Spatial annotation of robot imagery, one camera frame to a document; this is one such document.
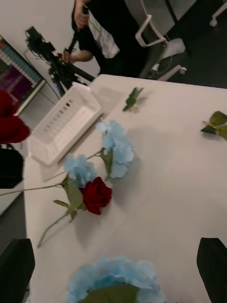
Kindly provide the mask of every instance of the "plastic basket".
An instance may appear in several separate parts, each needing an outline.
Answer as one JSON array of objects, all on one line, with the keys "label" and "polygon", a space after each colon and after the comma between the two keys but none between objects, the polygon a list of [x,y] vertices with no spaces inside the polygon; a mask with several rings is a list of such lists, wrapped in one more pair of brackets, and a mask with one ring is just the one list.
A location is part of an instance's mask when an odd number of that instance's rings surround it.
[{"label": "plastic basket", "polygon": [[101,114],[91,89],[75,83],[32,132],[31,157],[46,167],[57,163]]}]

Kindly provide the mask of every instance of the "blue hydrangea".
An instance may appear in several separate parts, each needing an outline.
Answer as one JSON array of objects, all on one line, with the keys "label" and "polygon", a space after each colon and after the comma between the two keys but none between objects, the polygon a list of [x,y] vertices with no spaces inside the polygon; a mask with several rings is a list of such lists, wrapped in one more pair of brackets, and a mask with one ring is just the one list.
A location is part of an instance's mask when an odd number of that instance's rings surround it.
[{"label": "blue hydrangea", "polygon": [[97,175],[92,162],[88,162],[85,155],[79,155],[76,159],[73,155],[66,156],[64,170],[70,179],[78,180],[78,187],[84,187],[87,182],[93,181]]},{"label": "blue hydrangea", "polygon": [[126,136],[126,130],[114,120],[111,120],[109,125],[100,122],[96,125],[96,129],[104,133],[102,140],[104,154],[107,155],[111,149],[113,150],[110,177],[123,177],[134,158],[133,146]]},{"label": "blue hydrangea", "polygon": [[134,263],[127,258],[117,257],[114,260],[103,258],[80,267],[70,278],[67,303],[78,303],[95,289],[122,284],[134,285],[140,289],[137,294],[138,303],[166,302],[151,262]]}]

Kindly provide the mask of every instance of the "chair wheel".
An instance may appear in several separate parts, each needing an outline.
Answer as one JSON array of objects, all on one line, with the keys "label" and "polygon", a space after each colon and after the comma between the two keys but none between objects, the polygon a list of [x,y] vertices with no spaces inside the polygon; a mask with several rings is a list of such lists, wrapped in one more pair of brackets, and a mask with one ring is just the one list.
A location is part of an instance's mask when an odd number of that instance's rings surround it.
[{"label": "chair wheel", "polygon": [[216,27],[217,24],[218,24],[217,20],[212,19],[212,20],[210,21],[210,26],[211,26],[211,27]]},{"label": "chair wheel", "polygon": [[182,68],[180,69],[180,74],[181,74],[181,75],[185,75],[186,73],[187,73],[186,67],[182,67]]}]

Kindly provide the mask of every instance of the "artificial flower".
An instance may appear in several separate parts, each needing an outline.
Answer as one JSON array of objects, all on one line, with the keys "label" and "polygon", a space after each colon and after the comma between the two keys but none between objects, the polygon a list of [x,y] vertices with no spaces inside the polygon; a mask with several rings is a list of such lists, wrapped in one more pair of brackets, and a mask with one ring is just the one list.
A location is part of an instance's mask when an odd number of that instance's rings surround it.
[{"label": "artificial flower", "polygon": [[93,182],[87,182],[85,188],[79,189],[87,210],[93,214],[100,215],[100,207],[107,206],[112,197],[111,188],[107,187],[100,177],[95,178]]},{"label": "artificial flower", "polygon": [[96,125],[96,129],[104,134],[102,139],[104,155],[113,150],[110,177],[123,177],[134,158],[133,146],[126,136],[126,130],[114,120],[111,120],[109,125],[100,122]]},{"label": "artificial flower", "polygon": [[78,187],[84,187],[87,182],[96,178],[94,164],[88,162],[85,155],[79,155],[76,159],[71,154],[67,155],[64,170],[71,179],[78,181]]},{"label": "artificial flower", "polygon": [[29,128],[17,116],[11,96],[0,91],[0,143],[18,143],[30,135]]},{"label": "artificial flower", "polygon": [[67,303],[78,303],[96,289],[113,285],[133,285],[139,288],[138,303],[164,303],[153,264],[132,262],[124,257],[101,261],[80,267],[70,278]]}]

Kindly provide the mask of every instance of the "white table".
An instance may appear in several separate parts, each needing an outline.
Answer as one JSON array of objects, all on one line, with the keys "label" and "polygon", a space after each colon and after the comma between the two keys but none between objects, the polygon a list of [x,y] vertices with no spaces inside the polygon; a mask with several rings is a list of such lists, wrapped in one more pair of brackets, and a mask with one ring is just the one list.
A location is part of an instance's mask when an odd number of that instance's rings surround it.
[{"label": "white table", "polygon": [[[122,108],[135,87],[147,96],[136,114]],[[128,129],[137,154],[130,172],[113,181],[113,199],[101,216],[84,212],[55,226],[44,245],[36,245],[44,229],[64,212],[52,200],[66,200],[62,189],[26,192],[27,235],[35,253],[31,303],[63,303],[70,275],[103,255],[123,255],[155,264],[170,303],[208,303],[196,255],[201,237],[227,240],[227,142],[205,138],[202,120],[216,110],[227,113],[227,90],[183,84],[100,76],[94,92],[119,104],[107,117]],[[94,131],[77,145],[75,155],[98,151],[101,134]],[[94,159],[99,175],[102,161]],[[28,158],[25,188],[42,182],[39,164]]]}]

